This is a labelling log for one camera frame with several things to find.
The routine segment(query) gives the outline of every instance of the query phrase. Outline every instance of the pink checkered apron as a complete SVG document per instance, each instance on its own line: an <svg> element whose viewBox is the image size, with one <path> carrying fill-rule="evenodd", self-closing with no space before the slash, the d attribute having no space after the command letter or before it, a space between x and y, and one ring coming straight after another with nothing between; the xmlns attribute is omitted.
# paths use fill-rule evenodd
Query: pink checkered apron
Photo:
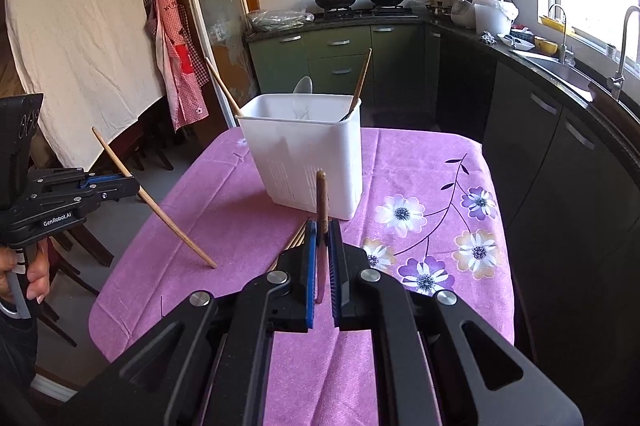
<svg viewBox="0 0 640 426"><path fill-rule="evenodd" d="M209 115L200 91L209 75L193 46L184 7L176 0L147 2L146 28L156 43L156 61L164 77L174 130L178 130Z"/></svg>

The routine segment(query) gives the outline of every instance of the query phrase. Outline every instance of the white cloth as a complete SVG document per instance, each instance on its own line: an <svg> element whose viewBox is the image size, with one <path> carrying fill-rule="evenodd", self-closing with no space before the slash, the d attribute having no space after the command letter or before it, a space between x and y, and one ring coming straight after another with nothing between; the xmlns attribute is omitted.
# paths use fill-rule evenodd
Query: white cloth
<svg viewBox="0 0 640 426"><path fill-rule="evenodd" d="M163 95L143 0L5 0L20 82L44 93L40 128L65 167L89 168Z"/></svg>

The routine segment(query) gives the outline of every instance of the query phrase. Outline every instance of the gray floor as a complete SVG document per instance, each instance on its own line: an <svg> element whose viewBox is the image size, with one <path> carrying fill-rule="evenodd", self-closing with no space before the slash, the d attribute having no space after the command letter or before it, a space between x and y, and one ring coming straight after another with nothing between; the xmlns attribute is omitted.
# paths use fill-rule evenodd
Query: gray floor
<svg viewBox="0 0 640 426"><path fill-rule="evenodd" d="M144 171L132 169L132 173L156 202L164 198L196 157L196 151L190 144L168 148L165 152L174 165L173 171L165 170L152 152L142 160ZM87 228L115 257L111 268L117 264L150 214L151 209L144 202L131 197L119 202L105 202L96 212L88 215ZM80 276L97 289L102 287L111 273L111 268L100 266L78 244L74 244L70 252L61 247L57 249L80 270ZM59 273L53 281L47 301L60 315L58 325L73 337L78 346L73 348L47 326L38 323L37 365L65 381L84 385L108 364L89 337L87 323L95 297Z"/></svg>

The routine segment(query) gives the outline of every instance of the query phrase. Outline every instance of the human hand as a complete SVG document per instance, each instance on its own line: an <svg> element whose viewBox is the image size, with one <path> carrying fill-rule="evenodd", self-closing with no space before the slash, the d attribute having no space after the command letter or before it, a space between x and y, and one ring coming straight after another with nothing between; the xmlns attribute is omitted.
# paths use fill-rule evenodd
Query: human hand
<svg viewBox="0 0 640 426"><path fill-rule="evenodd" d="M0 246L0 298L11 303L14 301L14 296L9 289L5 272L11 271L16 263L15 251ZM27 269L27 279L30 282L27 287L27 300L37 298L38 303L42 303L45 296L49 294L49 257L47 256L46 239L38 242L36 258Z"/></svg>

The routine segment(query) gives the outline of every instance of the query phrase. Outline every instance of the yellow bowl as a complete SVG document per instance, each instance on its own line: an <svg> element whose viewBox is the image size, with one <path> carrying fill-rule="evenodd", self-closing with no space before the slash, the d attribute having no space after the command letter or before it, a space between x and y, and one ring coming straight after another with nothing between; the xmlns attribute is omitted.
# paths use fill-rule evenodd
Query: yellow bowl
<svg viewBox="0 0 640 426"><path fill-rule="evenodd" d="M540 21L542 25L546 25L547 27L551 27L558 32L564 31L564 24L561 21L556 20L555 18L549 18L549 16L541 16ZM566 33L570 36L575 36L575 32L571 27L566 28Z"/></svg>
<svg viewBox="0 0 640 426"><path fill-rule="evenodd" d="M553 56L558 50L558 44L552 41L545 40L544 38L535 38L536 48L542 52L545 56Z"/></svg>

